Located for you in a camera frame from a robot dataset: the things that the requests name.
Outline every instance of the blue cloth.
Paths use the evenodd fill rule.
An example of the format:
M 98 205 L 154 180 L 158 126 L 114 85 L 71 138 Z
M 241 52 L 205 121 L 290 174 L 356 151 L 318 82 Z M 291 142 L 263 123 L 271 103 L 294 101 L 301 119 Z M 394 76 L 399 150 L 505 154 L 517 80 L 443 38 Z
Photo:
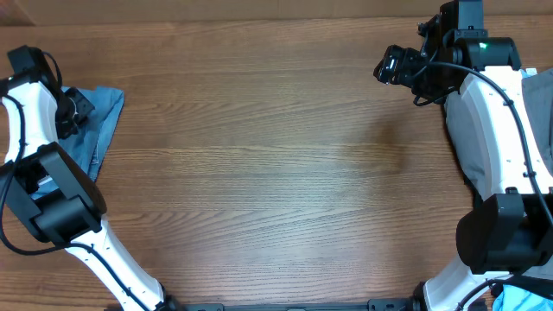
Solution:
M 493 311 L 553 311 L 553 301 L 510 285 L 493 302 Z
M 77 135 L 60 140 L 60 146 L 79 164 L 88 176 L 96 181 L 105 153 L 123 109 L 124 93 L 121 90 L 98 86 L 95 91 L 80 90 L 94 105 L 88 122 Z M 42 185 L 35 195 L 40 197 L 57 189 L 53 182 Z

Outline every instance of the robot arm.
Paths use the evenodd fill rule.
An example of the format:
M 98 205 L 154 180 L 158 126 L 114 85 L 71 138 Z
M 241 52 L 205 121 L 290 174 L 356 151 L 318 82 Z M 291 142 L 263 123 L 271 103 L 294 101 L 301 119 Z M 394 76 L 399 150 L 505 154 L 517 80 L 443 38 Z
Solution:
M 63 247 L 86 264 L 125 311 L 180 310 L 115 236 L 99 190 L 57 143 L 58 136 L 76 133 L 92 104 L 76 89 L 61 91 L 39 49 L 21 47 L 9 56 L 16 74 L 0 82 L 8 95 L 3 104 L 10 121 L 10 148 L 0 180 L 4 184 L 16 170 L 6 197 L 10 209 L 37 240 Z M 25 121 L 25 150 L 17 168 L 13 161 L 20 151 L 21 121 L 11 98 L 22 106 Z M 49 181 L 59 189 L 31 198 Z
M 457 226 L 459 255 L 424 284 L 418 297 L 428 310 L 456 310 L 465 297 L 468 305 L 482 295 L 488 281 L 513 280 L 551 258 L 553 224 L 548 206 L 553 203 L 553 178 L 543 165 L 526 116 L 515 44 L 510 38 L 488 37 L 481 1 L 444 4 L 439 15 L 419 24 L 419 35 L 424 37 L 420 51 L 388 47 L 374 76 L 385 84 L 409 87 L 418 106 L 443 104 L 447 96 L 460 98 L 454 101 L 461 105 L 457 109 L 471 116 L 476 129 L 486 170 L 486 185 L 479 189 L 485 201 Z M 440 63 L 453 66 L 439 67 Z M 419 103 L 420 98 L 427 101 Z M 547 205 L 540 204 L 536 188 L 545 194 Z

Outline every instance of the wire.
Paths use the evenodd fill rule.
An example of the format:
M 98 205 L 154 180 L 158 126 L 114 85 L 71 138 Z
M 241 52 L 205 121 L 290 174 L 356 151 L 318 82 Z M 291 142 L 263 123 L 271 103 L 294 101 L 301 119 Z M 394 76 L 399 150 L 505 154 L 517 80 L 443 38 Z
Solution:
M 551 300 L 551 298 L 553 298 L 551 295 L 546 295 L 544 293 L 540 293 L 540 292 L 536 292 L 535 290 L 531 289 L 530 287 L 528 286 L 525 286 L 523 284 L 517 284 L 517 283 L 513 283 L 512 282 L 512 279 L 507 279 L 507 280 L 501 280 L 501 279 L 491 279 L 491 280 L 486 280 L 485 282 L 483 282 L 482 284 L 480 284 L 479 286 L 475 287 L 473 290 L 471 290 L 462 300 L 461 302 L 459 302 L 457 304 L 457 308 L 455 309 L 455 311 L 461 311 L 465 305 L 473 298 L 475 297 L 480 291 L 482 291 L 483 289 L 485 288 L 491 288 L 492 285 L 494 284 L 502 284 L 502 285 L 510 285 L 510 286 L 513 286 L 513 287 L 516 287 L 516 288 L 519 288 L 519 289 L 523 289 L 523 290 L 526 290 L 526 291 L 529 291 L 531 292 L 532 294 L 534 295 L 538 295 L 544 299 L 547 299 L 547 300 Z
M 2 197 L 0 199 L 0 240 L 2 240 L 2 243 L 6 245 L 7 248 L 9 248 L 11 251 L 14 251 L 17 254 L 24 255 L 24 256 L 36 256 L 36 255 L 42 255 L 42 254 L 48 254 L 53 251 L 58 251 L 63 249 L 63 247 L 55 246 L 50 247 L 44 250 L 38 250 L 38 251 L 25 251 L 21 250 L 17 247 L 15 247 L 6 237 L 4 231 L 3 231 L 3 207 L 6 203 L 6 199 L 8 196 L 8 190 L 10 189 L 11 182 L 14 179 L 14 175 L 16 174 L 16 168 L 19 165 L 19 162 L 23 158 L 23 153 L 25 151 L 25 117 L 23 115 L 23 107 L 19 101 L 10 95 L 4 95 L 5 98 L 9 99 L 16 107 L 17 111 L 19 112 L 19 123 L 21 125 L 21 136 L 19 139 L 19 151 L 17 152 L 16 160 L 14 161 L 13 169 L 9 172 L 8 178 L 6 179 L 6 183 L 3 185 L 2 189 Z
M 457 91 L 456 88 L 454 87 L 451 87 L 450 89 L 448 89 L 447 91 L 443 92 L 441 95 L 438 95 L 432 99 L 429 99 L 425 102 L 422 102 L 422 103 L 419 103 L 418 100 L 421 98 L 420 96 L 416 96 L 415 99 L 413 99 L 413 104 L 415 104 L 415 106 L 417 107 L 423 107 L 425 105 L 428 105 L 428 104 L 432 104 L 434 103 L 435 101 L 438 101 L 446 96 L 448 96 L 449 94 L 451 94 L 452 92 L 455 92 Z
M 63 80 L 62 80 L 63 78 L 61 77 L 61 70 L 58 67 L 58 63 L 55 61 L 55 58 L 49 52 L 42 51 L 42 53 L 46 55 L 48 58 L 50 58 L 50 60 L 52 60 L 52 62 L 54 63 L 55 75 L 57 76 L 56 79 L 58 80 L 58 87 L 61 88 L 61 86 L 63 86 Z
M 19 139 L 19 151 L 17 152 L 16 159 L 14 160 L 13 168 L 9 172 L 8 178 L 6 179 L 6 182 L 3 185 L 2 196 L 0 198 L 0 240 L 2 240 L 2 243 L 8 249 L 10 249 L 11 251 L 13 251 L 13 252 L 15 252 L 19 255 L 24 255 L 24 256 L 38 256 L 38 255 L 48 254 L 48 253 L 51 253 L 51 252 L 54 252 L 54 251 L 63 250 L 65 248 L 69 248 L 69 247 L 78 247 L 78 248 L 81 248 L 83 250 L 86 250 L 86 251 L 88 251 L 88 253 L 93 254 L 100 261 L 100 263 L 102 265 L 104 265 L 105 269 L 108 271 L 110 276 L 113 277 L 113 280 L 115 280 L 115 282 L 121 287 L 121 289 L 123 290 L 123 292 L 125 292 L 125 294 L 127 294 L 127 296 L 129 296 L 141 309 L 143 309 L 144 311 L 149 311 L 149 308 L 146 307 L 138 299 L 138 297 L 136 297 L 130 291 L 130 288 L 128 288 L 124 285 L 123 281 L 121 281 L 121 279 L 115 273 L 113 268 L 91 246 L 88 246 L 88 245 L 85 245 L 85 244 L 68 243 L 68 244 L 49 247 L 49 248 L 43 249 L 43 250 L 26 251 L 26 250 L 22 250 L 22 249 L 19 249 L 19 248 L 15 247 L 8 240 L 8 238 L 6 237 L 6 235 L 3 231 L 3 221 L 2 221 L 3 207 L 5 205 L 6 198 L 8 196 L 8 192 L 10 190 L 11 182 L 13 181 L 14 176 L 16 174 L 16 169 L 19 166 L 19 163 L 21 162 L 21 159 L 23 158 L 23 153 L 24 153 L 26 144 L 25 144 L 25 116 L 23 114 L 23 107 L 22 107 L 21 103 L 17 99 L 13 98 L 12 96 L 6 94 L 6 95 L 4 95 L 4 97 L 9 99 L 17 107 L 17 111 L 19 112 L 20 125 L 21 125 L 21 129 L 20 129 L 21 134 L 20 134 L 20 139 Z
M 438 49 L 436 49 L 436 51 L 434 51 L 434 53 L 432 54 L 432 57 L 430 58 L 429 62 L 431 61 L 434 61 L 434 58 L 438 55 Z M 428 67 L 428 64 L 425 65 L 423 68 L 421 68 L 421 70 L 419 70 L 418 72 L 416 72 L 412 79 L 415 79 L 416 77 L 418 77 L 419 75 L 421 75 L 425 70 L 426 68 Z
M 477 76 L 480 79 L 483 79 L 488 85 L 490 85 L 499 95 L 503 98 L 505 101 L 505 105 L 509 107 L 509 110 L 511 110 L 512 117 L 514 118 L 515 124 L 517 125 L 518 129 L 518 135 L 520 138 L 520 144 L 522 145 L 522 151 L 524 154 L 524 165 L 526 166 L 526 173 L 524 177 L 528 177 L 530 179 L 530 184 L 532 186 L 532 189 L 534 190 L 534 193 L 537 195 L 540 206 L 543 209 L 543 213 L 545 214 L 545 217 L 547 218 L 550 225 L 553 225 L 553 216 L 551 216 L 551 212 L 549 208 L 547 207 L 547 203 L 545 203 L 545 199 L 543 198 L 543 194 L 541 190 L 539 189 L 539 186 L 537 185 L 536 181 L 536 172 L 534 172 L 534 169 L 532 168 L 532 161 L 530 158 L 530 151 L 528 150 L 528 142 L 526 141 L 526 134 L 524 133 L 524 127 L 522 125 L 522 121 L 520 120 L 520 116 L 518 115 L 517 109 L 514 106 L 514 102 L 507 96 L 505 91 L 501 87 L 499 87 L 495 82 L 493 82 L 490 78 L 485 76 L 482 73 L 477 72 L 476 70 L 473 70 L 471 68 L 463 67 L 460 65 L 450 64 L 446 62 L 440 62 L 440 61 L 433 61 L 428 63 L 429 67 L 449 67 L 457 70 L 462 70 L 466 73 L 471 73 L 475 76 Z
M 485 282 L 483 282 L 482 284 L 478 285 L 473 290 L 468 292 L 468 294 L 461 300 L 461 302 L 457 304 L 457 308 L 455 309 L 455 311 L 461 311 L 465 307 L 467 302 L 469 302 L 474 296 L 476 296 L 480 291 L 482 291 L 482 289 L 491 287 L 494 284 L 505 284 L 505 283 L 506 283 L 506 280 L 499 280 L 499 279 L 486 280 Z
M 119 276 L 115 273 L 113 268 L 105 261 L 105 259 L 100 256 L 100 254 L 95 251 L 91 246 L 85 245 L 85 244 L 77 244 L 77 243 L 69 243 L 66 245 L 66 248 L 69 247 L 79 247 L 85 251 L 88 251 L 88 253 L 93 254 L 98 261 L 100 261 L 101 264 L 104 265 L 104 268 L 107 270 L 107 272 L 110 274 L 111 277 L 113 277 L 113 280 L 121 287 L 121 289 L 129 296 L 142 310 L 149 311 L 149 308 L 144 305 L 142 301 L 138 299 L 131 291 L 130 287 L 127 287 L 123 284 L 123 281 L 119 278 Z

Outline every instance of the gray fabric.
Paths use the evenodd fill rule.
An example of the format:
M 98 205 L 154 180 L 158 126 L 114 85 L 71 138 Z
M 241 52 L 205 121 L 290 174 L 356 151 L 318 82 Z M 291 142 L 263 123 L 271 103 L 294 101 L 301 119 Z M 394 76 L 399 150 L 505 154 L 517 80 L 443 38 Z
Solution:
M 524 105 L 545 166 L 553 175 L 551 145 L 551 106 L 553 105 L 553 69 L 522 80 Z
M 543 161 L 553 175 L 553 69 L 523 79 L 523 97 L 532 132 Z M 445 104 L 446 125 L 463 173 L 485 197 L 486 176 L 484 161 L 477 141 L 474 123 L 465 105 L 458 105 L 461 96 L 452 93 Z M 534 267 L 525 275 L 553 280 L 553 260 L 543 267 Z

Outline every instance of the wooden table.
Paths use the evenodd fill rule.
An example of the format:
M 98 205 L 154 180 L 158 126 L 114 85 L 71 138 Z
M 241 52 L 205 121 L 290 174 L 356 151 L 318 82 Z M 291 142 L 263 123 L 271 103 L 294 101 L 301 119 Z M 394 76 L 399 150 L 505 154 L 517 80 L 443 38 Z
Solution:
M 4 28 L 0 50 L 37 46 L 66 84 L 125 90 L 98 185 L 124 245 L 181 301 L 365 301 L 439 272 L 471 209 L 440 108 L 372 77 L 387 46 L 420 47 L 426 20 Z M 553 67 L 550 16 L 486 26 L 515 40 L 525 67 Z M 4 151 L 3 111 L 0 124 Z M 10 212 L 4 226 L 43 247 Z M 0 247 L 2 310 L 113 303 L 63 251 Z

